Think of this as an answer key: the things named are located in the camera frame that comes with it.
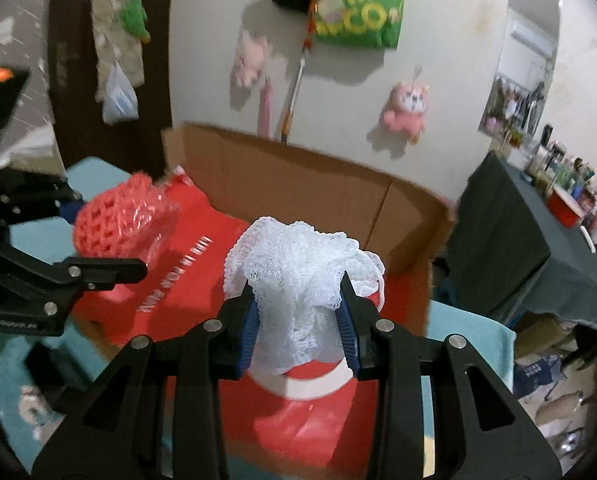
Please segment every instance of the pink bear plush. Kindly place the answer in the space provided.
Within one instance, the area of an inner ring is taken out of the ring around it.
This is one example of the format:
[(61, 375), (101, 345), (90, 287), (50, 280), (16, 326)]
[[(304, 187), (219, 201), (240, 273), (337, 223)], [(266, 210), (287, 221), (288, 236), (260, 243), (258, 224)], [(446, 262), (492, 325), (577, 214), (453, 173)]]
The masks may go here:
[(245, 32), (236, 55), (236, 84), (240, 88), (251, 88), (261, 75), (268, 55), (269, 44), (267, 38), (262, 36), (253, 40)]
[(403, 133), (412, 144), (416, 144), (425, 129), (423, 115), (426, 110), (427, 88), (399, 83), (392, 89), (383, 110), (383, 123), (391, 132)]

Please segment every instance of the gray tablecloth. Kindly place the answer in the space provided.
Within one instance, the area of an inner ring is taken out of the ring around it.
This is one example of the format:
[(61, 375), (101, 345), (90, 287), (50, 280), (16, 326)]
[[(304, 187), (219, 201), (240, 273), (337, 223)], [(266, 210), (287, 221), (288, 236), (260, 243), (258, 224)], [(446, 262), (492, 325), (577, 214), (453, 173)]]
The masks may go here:
[(597, 254), (492, 152), (461, 197), (447, 261), (465, 310), (504, 324), (549, 313), (597, 329)]

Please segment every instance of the red mesh netting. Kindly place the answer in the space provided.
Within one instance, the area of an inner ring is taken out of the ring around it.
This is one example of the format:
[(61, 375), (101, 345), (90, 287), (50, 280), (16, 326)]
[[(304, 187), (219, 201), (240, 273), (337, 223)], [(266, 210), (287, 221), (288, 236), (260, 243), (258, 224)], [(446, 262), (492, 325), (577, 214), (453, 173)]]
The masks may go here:
[(166, 247), (178, 215), (178, 205), (149, 176), (135, 173), (85, 204), (72, 240), (82, 256), (140, 258), (150, 264)]

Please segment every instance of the white mesh bag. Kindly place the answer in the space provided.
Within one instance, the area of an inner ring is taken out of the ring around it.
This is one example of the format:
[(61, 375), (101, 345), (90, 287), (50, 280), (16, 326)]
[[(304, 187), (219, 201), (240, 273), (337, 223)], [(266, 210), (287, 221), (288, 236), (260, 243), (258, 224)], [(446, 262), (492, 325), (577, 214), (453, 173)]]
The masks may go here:
[(335, 309), (347, 271), (357, 295), (379, 290), (384, 302), (385, 267), (345, 233), (324, 234), (305, 222), (285, 225), (262, 217), (243, 233), (225, 262), (226, 298), (245, 282), (258, 303), (259, 328), (252, 368), (279, 375), (312, 359), (343, 358)]

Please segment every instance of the green tote bag with yellow letters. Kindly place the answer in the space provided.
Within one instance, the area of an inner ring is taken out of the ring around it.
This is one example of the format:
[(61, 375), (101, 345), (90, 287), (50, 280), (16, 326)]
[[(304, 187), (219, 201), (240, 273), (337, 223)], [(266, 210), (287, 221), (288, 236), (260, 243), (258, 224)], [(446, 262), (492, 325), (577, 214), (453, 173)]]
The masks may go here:
[(344, 46), (396, 48), (404, 0), (322, 0), (315, 14), (320, 41)]

